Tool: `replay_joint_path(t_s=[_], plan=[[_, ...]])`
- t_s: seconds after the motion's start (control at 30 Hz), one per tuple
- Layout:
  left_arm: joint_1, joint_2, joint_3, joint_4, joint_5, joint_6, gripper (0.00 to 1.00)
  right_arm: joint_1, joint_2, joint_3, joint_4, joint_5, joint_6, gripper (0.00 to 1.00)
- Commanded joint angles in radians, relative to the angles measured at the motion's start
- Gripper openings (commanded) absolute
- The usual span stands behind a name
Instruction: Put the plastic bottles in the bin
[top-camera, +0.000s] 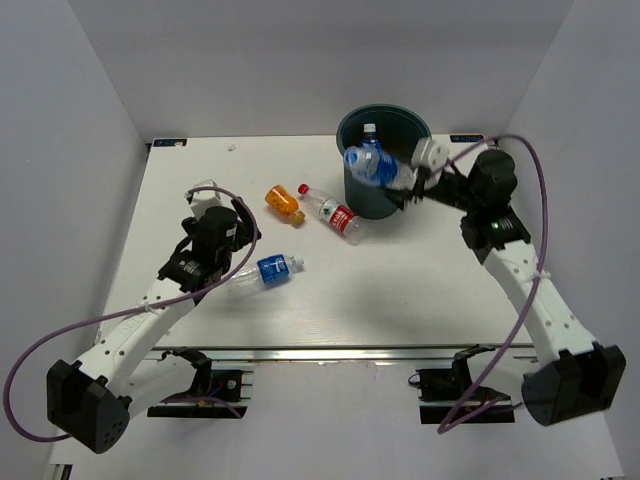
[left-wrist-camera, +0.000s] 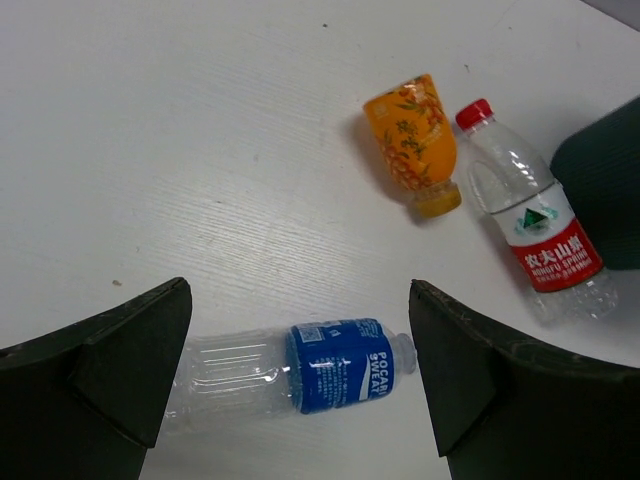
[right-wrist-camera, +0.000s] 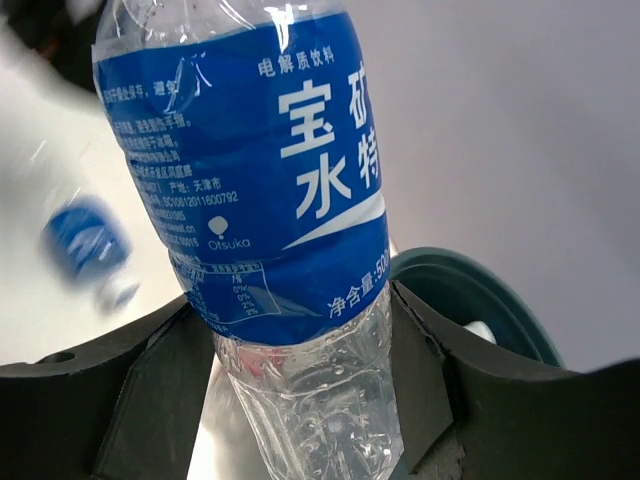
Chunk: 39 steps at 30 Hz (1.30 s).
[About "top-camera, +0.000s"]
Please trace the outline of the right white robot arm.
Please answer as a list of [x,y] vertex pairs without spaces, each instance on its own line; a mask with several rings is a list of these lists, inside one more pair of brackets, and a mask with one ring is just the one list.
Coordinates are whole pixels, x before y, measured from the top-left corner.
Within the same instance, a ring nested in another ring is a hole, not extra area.
[[477,156],[469,174],[445,172],[431,191],[432,198],[464,211],[466,246],[523,315],[536,354],[527,362],[474,345],[457,352],[447,369],[417,371],[408,383],[424,404],[445,407],[465,399],[439,416],[445,426],[511,420],[518,407],[543,426],[606,411],[626,367],[621,349],[596,340],[540,266],[542,249],[511,207],[516,185],[514,160],[490,149]]

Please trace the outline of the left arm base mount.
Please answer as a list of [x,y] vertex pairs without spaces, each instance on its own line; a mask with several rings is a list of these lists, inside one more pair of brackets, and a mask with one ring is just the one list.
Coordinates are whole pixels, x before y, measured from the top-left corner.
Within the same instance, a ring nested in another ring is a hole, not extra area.
[[148,418],[234,419],[247,412],[252,397],[254,370],[243,364],[205,360],[205,354],[184,349],[185,356],[196,366],[195,379],[184,392],[172,394],[147,409]]

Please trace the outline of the blue label bottle front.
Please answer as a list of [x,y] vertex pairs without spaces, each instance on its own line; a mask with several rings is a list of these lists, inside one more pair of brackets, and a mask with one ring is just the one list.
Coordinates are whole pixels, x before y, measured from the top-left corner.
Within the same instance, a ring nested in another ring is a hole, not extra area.
[[375,123],[366,123],[363,125],[363,137],[360,143],[361,147],[379,150],[381,148],[380,141],[377,136],[377,126]]

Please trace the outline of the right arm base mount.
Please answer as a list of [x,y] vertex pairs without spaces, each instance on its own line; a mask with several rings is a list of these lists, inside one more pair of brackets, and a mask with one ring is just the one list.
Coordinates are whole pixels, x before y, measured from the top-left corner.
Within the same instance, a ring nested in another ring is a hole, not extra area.
[[[423,425],[441,423],[459,397],[473,383],[467,360],[477,354],[495,350],[495,347],[487,345],[474,345],[456,353],[450,367],[419,369],[412,374],[407,383],[419,391],[420,423]],[[456,413],[454,419],[457,420],[470,414],[492,401],[495,401],[495,404],[480,415],[468,420],[468,423],[514,423],[514,412],[523,407],[522,402],[513,403],[512,399],[504,393],[480,386]]]

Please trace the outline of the blue label bottle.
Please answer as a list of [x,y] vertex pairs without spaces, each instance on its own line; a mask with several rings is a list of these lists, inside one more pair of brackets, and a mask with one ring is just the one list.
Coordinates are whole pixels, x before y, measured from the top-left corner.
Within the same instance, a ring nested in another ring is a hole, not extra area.
[[381,148],[380,141],[377,136],[377,126],[375,123],[366,123],[363,125],[363,137],[360,143],[361,147],[379,150]]
[[392,155],[369,146],[347,148],[343,162],[352,177],[366,186],[387,190],[412,190],[416,172]]
[[284,285],[304,270],[301,255],[274,254],[240,269],[226,284],[233,301]]

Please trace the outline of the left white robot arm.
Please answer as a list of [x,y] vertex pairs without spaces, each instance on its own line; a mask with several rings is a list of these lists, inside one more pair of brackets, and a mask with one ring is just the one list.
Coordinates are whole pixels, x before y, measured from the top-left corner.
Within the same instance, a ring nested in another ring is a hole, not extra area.
[[217,198],[187,195],[192,216],[185,238],[160,268],[142,302],[73,363],[57,361],[48,371],[47,416],[51,423],[96,454],[112,448],[130,420],[177,394],[199,399],[212,384],[211,361],[180,347],[162,354],[151,368],[139,364],[178,320],[231,277],[232,256],[260,239],[254,215],[237,196],[230,206]]

